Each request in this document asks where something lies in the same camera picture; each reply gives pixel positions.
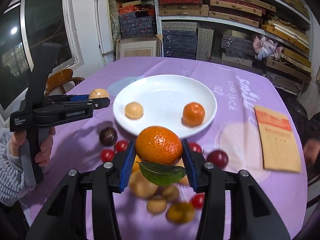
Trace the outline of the person's left hand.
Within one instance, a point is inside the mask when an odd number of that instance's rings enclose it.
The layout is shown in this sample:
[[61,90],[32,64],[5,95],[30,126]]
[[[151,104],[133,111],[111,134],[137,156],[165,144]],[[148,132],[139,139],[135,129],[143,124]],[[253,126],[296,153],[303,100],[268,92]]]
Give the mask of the person's left hand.
[[[35,157],[35,162],[40,166],[46,166],[50,161],[52,153],[53,136],[55,135],[55,127],[49,130],[48,136],[40,144],[40,152]],[[15,132],[10,139],[10,155],[12,157],[20,157],[19,148],[26,140],[26,131]]]

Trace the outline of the grey knitted sleeve forearm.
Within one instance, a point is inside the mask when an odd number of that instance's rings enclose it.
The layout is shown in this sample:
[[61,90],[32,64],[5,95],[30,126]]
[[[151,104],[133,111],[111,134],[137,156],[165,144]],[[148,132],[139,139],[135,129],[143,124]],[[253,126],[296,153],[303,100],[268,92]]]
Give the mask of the grey knitted sleeve forearm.
[[1,203],[8,207],[13,206],[20,197],[25,196],[32,189],[25,183],[25,174],[22,168],[21,158],[11,155],[10,139],[10,131],[7,128],[1,128]]

